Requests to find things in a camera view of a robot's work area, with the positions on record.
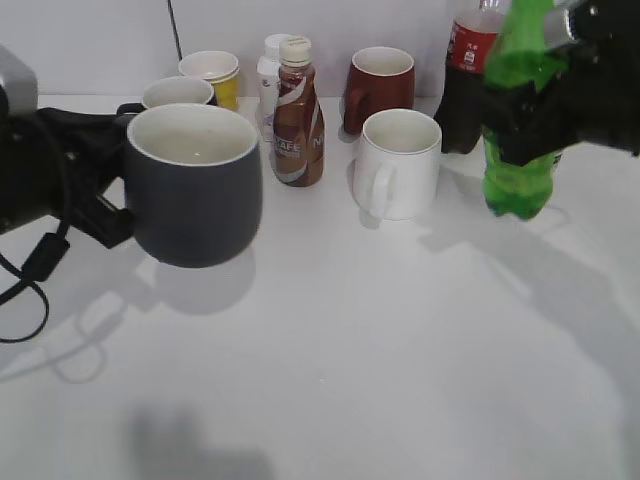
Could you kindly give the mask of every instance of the green plastic bottle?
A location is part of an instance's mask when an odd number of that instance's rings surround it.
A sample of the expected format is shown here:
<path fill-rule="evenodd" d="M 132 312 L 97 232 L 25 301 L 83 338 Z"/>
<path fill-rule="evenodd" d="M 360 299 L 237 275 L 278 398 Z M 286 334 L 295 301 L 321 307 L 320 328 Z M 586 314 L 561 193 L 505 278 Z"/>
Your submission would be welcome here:
<path fill-rule="evenodd" d="M 547 55 L 544 17 L 554 0 L 513 0 L 502 33 L 486 64 L 485 85 L 515 88 L 532 80 L 538 91 L 567 68 L 562 59 Z M 522 220 L 535 217 L 553 193 L 553 169 L 560 152 L 537 158 L 524 167 L 505 163 L 494 132 L 484 128 L 487 169 L 485 200 L 497 216 L 513 213 Z"/>

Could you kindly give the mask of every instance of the white mug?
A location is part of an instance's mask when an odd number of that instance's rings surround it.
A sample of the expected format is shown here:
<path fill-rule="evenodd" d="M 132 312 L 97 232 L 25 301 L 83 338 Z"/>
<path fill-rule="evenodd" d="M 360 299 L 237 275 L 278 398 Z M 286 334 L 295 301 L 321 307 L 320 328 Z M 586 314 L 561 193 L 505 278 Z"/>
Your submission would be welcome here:
<path fill-rule="evenodd" d="M 204 80 L 188 77 L 169 77 L 149 85 L 141 103 L 125 103 L 118 108 L 118 115 L 141 113 L 148 108 L 172 103 L 210 104 L 214 99 L 213 87 Z"/>
<path fill-rule="evenodd" d="M 426 211 L 440 167 L 438 123 L 414 110 L 384 110 L 367 119 L 362 133 L 353 177 L 358 205 L 381 220 Z"/>

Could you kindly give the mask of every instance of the red bottle label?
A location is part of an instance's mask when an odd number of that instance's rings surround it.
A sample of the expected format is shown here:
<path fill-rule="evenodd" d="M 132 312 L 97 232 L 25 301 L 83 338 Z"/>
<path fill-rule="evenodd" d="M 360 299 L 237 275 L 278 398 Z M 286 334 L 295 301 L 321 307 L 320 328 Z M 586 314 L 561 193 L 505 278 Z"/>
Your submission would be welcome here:
<path fill-rule="evenodd" d="M 447 62 L 458 70 L 483 74 L 489 51 L 497 38 L 497 33 L 476 32 L 456 22 L 451 31 Z"/>

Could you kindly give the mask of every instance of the yellow cup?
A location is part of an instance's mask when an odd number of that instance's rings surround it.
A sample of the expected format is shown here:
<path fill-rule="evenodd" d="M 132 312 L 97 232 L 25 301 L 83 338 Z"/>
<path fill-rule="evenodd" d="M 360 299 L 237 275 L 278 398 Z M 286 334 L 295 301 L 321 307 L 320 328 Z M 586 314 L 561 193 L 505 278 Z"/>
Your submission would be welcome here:
<path fill-rule="evenodd" d="M 215 91 L 219 107 L 238 109 L 238 58 L 229 52 L 203 51 L 188 55 L 178 66 L 186 77 L 208 81 Z"/>

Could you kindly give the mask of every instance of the dark red mug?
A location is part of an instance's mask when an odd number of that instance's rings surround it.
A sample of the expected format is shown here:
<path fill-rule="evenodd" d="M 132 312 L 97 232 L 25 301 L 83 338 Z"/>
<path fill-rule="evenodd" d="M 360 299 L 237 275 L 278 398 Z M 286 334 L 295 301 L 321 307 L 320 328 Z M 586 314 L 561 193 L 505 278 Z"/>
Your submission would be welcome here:
<path fill-rule="evenodd" d="M 351 59 L 344 98 L 344 130 L 362 132 L 374 113 L 392 108 L 413 108 L 416 74 L 413 57 L 390 47 L 360 50 Z"/>

